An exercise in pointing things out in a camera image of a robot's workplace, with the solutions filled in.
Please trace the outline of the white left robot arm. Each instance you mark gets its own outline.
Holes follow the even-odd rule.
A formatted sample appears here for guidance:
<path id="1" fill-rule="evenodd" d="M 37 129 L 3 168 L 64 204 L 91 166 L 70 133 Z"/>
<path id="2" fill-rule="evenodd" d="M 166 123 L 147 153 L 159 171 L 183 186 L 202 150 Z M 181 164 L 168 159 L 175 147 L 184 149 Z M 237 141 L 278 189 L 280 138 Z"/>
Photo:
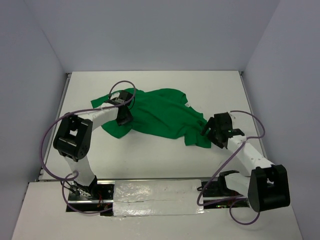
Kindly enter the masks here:
<path id="1" fill-rule="evenodd" d="M 53 147 L 64 157 L 75 179 L 75 188 L 86 199 L 98 196 L 98 180 L 88 160 L 92 132 L 102 125 L 115 121 L 122 126 L 133 120 L 129 106 L 134 95 L 121 90 L 108 96 L 94 111 L 72 114 L 64 118 L 53 141 Z"/>

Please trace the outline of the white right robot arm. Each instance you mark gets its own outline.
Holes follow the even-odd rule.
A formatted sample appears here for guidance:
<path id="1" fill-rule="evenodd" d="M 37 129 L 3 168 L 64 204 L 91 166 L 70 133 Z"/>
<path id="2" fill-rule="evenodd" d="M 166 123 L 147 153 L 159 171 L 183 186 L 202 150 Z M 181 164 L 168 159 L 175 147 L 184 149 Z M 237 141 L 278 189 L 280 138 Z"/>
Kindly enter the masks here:
<path id="1" fill-rule="evenodd" d="M 231 112 L 217 113 L 210 117 L 201 135 L 217 147 L 231 152 L 227 163 L 238 158 L 249 173 L 249 176 L 244 176 L 237 170 L 223 171 L 226 166 L 223 163 L 214 174 L 221 195 L 231 197 L 233 192 L 237 192 L 248 200 L 249 206 L 257 213 L 290 205 L 286 168 L 265 158 L 249 143 L 251 137 L 233 127 Z"/>

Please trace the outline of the green t shirt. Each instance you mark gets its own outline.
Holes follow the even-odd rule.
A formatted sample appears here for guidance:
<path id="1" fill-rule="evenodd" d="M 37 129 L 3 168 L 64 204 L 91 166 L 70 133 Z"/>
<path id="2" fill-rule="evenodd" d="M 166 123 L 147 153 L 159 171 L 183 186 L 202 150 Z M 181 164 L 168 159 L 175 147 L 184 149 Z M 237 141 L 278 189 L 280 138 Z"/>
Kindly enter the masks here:
<path id="1" fill-rule="evenodd" d="M 201 135 L 207 120 L 189 105 L 186 94 L 178 89 L 138 89 L 130 107 L 133 121 L 121 126 L 115 120 L 109 121 L 102 129 L 117 139 L 134 130 L 173 140 L 183 137 L 186 146 L 205 149 L 212 146 L 210 140 Z"/>

